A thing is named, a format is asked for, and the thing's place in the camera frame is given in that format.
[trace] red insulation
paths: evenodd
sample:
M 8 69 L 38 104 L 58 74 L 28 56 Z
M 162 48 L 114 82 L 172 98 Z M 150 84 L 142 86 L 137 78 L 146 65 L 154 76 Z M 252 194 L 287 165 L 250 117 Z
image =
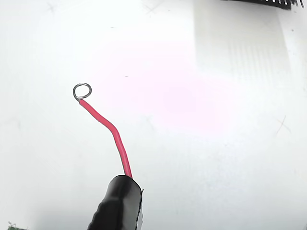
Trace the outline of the red insulation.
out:
M 114 141 L 116 143 L 117 149 L 120 154 L 121 162 L 123 164 L 124 172 L 126 176 L 129 176 L 132 178 L 131 168 L 128 160 L 128 156 L 126 153 L 126 150 L 124 148 L 123 142 L 121 141 L 120 135 L 118 130 L 115 128 L 115 126 L 106 120 L 103 116 L 101 116 L 94 108 L 92 108 L 85 100 L 81 99 L 79 101 L 80 105 L 83 106 L 84 109 L 86 109 L 94 118 L 96 118 L 97 121 L 99 121 L 101 124 L 103 124 L 105 127 L 107 127 L 111 133 L 113 134 Z

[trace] green object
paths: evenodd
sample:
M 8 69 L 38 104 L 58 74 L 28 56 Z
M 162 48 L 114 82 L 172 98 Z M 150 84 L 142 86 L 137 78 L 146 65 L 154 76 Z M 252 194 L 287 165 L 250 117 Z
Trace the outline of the green object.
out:
M 12 224 L 12 223 L 9 222 L 8 230 L 25 230 L 25 229 L 20 229 L 20 228 L 16 227 L 16 224 Z

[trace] wire loop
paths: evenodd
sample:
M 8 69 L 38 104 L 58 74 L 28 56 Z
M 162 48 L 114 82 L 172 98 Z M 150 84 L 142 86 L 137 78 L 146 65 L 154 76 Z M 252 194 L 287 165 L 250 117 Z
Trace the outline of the wire loop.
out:
M 79 86 L 86 86 L 88 89 L 89 89 L 89 92 L 86 94 L 86 95 L 84 95 L 84 96 L 77 96 L 76 95 L 76 89 L 79 87 Z M 73 90 L 72 90 L 72 94 L 73 94 L 73 96 L 74 96 L 74 98 L 77 100 L 77 101 L 80 101 L 80 99 L 84 99 L 84 98 L 87 98 L 89 95 L 91 95 L 91 93 L 92 93 L 92 87 L 89 85 L 89 84 L 87 84 L 87 83 L 79 83 L 79 84 L 77 84 L 74 88 L 73 88 Z

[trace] black plastic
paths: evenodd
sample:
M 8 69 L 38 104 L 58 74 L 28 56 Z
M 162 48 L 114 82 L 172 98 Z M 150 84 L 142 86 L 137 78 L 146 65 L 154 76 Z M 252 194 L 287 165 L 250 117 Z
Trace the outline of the black plastic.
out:
M 298 0 L 237 0 L 237 1 L 245 1 L 251 2 L 261 5 L 274 6 L 281 8 L 283 10 L 291 10 L 292 5 L 298 6 Z M 303 0 L 300 0 L 302 8 L 304 7 Z
M 128 176 L 117 176 L 110 182 L 88 230 L 136 230 L 141 204 L 139 185 Z

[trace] black handle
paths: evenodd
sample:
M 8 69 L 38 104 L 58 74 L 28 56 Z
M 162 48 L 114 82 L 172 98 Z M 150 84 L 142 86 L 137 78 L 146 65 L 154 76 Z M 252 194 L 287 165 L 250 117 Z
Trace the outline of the black handle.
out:
M 136 230 L 142 218 L 141 206 L 139 185 L 128 176 L 117 176 L 110 182 L 88 230 Z

